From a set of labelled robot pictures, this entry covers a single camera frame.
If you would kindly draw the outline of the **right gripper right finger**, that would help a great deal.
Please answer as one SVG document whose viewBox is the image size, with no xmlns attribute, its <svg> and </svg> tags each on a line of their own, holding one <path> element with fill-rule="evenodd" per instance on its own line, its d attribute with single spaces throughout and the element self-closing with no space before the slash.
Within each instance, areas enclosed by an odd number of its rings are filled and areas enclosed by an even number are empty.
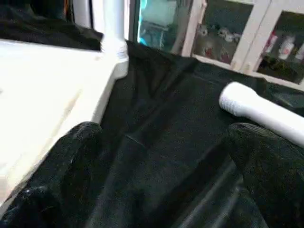
<svg viewBox="0 0 304 228">
<path fill-rule="evenodd" d="M 234 123 L 225 145 L 270 228 L 304 226 L 304 150 L 265 128 Z"/>
</svg>

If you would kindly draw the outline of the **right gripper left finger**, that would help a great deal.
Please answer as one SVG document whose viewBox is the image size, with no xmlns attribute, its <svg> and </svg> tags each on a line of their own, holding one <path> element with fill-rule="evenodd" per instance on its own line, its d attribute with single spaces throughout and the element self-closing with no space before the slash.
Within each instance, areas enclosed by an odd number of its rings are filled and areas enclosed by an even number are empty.
<svg viewBox="0 0 304 228">
<path fill-rule="evenodd" d="M 82 228 L 100 185 L 102 129 L 84 122 L 61 137 L 0 220 L 2 228 Z"/>
</svg>

